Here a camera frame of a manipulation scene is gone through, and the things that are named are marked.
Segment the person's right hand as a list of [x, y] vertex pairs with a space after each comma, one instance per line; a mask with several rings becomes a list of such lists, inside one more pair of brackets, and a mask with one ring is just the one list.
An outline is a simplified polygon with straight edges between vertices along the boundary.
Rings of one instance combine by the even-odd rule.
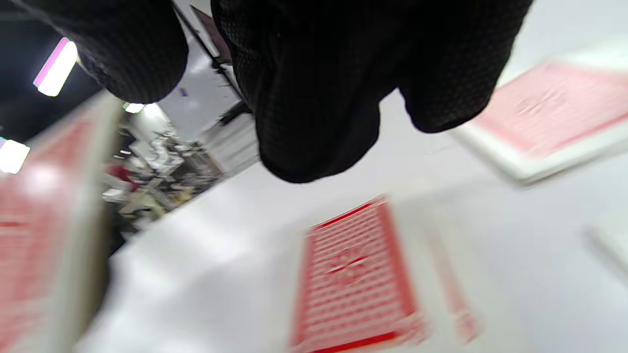
[[[188, 45], [170, 0], [16, 0], [77, 46], [117, 98], [175, 90]], [[263, 165], [289, 183], [353, 167], [398, 89], [415, 128], [454, 129], [489, 104], [531, 0], [213, 0]]]

